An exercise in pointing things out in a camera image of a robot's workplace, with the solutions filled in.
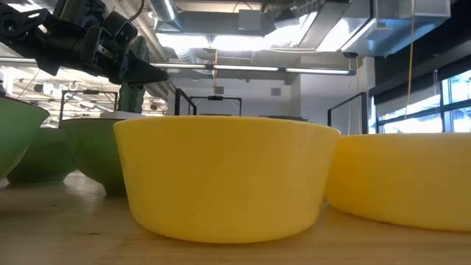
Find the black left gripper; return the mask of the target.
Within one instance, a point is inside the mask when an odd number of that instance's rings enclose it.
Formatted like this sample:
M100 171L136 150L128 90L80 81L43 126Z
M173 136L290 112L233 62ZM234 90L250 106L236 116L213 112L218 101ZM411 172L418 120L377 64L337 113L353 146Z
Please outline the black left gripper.
M111 83L145 85L169 79L166 71L140 59L116 43L100 26L88 29L83 39L82 63L92 75L107 77Z

